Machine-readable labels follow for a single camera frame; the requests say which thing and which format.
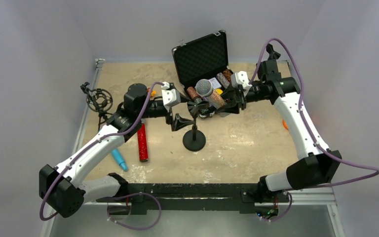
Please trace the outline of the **silver glitter microphone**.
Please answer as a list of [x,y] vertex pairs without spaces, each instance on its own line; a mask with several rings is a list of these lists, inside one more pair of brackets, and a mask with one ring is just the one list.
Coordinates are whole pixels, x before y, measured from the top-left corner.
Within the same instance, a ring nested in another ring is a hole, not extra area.
[[225,100],[218,94],[213,88],[212,83],[207,79],[199,80],[195,85],[195,90],[199,96],[206,98],[216,109],[226,105]]

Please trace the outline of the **black mic stand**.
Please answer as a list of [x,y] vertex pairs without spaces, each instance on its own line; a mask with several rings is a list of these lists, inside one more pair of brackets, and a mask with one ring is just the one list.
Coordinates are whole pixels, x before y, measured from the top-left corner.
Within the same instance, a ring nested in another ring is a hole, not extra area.
[[257,72],[257,77],[260,82],[266,82],[266,76],[270,74],[279,73],[277,59],[280,58],[281,54],[276,52],[273,48],[273,45],[268,43],[265,48],[268,53],[268,59],[262,61]]
[[184,147],[192,152],[198,152],[202,150],[206,144],[206,137],[203,132],[198,130],[197,117],[198,112],[208,108],[209,104],[206,101],[200,103],[188,102],[188,111],[193,118],[193,124],[190,131],[187,131],[183,136]]

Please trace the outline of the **red glitter microphone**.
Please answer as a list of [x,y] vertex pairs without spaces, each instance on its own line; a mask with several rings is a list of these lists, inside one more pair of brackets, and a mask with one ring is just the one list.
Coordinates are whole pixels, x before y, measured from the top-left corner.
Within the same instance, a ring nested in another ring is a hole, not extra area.
[[139,161],[147,162],[149,160],[149,155],[148,155],[148,146],[147,146],[146,126],[144,122],[142,122],[142,125],[137,132],[137,137],[138,137]]

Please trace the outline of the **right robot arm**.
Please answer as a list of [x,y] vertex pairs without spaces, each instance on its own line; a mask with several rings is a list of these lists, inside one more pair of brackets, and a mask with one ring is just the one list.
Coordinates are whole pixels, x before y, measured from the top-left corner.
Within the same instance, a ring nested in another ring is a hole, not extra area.
[[285,171],[263,176],[260,194],[283,190],[328,187],[339,167],[341,155],[320,137],[300,101],[301,90],[293,77],[283,76],[276,60],[262,62],[259,80],[249,82],[247,72],[227,73],[231,84],[222,96],[228,103],[220,111],[239,113],[247,103],[269,100],[285,120],[295,144],[298,161]]

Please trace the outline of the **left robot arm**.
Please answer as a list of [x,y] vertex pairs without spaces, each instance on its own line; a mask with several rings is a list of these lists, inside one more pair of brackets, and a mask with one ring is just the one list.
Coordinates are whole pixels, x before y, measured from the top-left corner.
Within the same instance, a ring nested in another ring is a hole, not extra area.
[[111,151],[137,133],[142,119],[165,117],[172,131],[185,127],[187,120],[173,116],[172,107],[188,102],[190,99],[171,82],[129,86],[116,112],[88,143],[58,165],[47,164],[39,171],[40,219],[48,221],[58,214],[70,217],[84,203],[100,198],[126,198],[128,183],[116,173],[97,180],[84,179]]

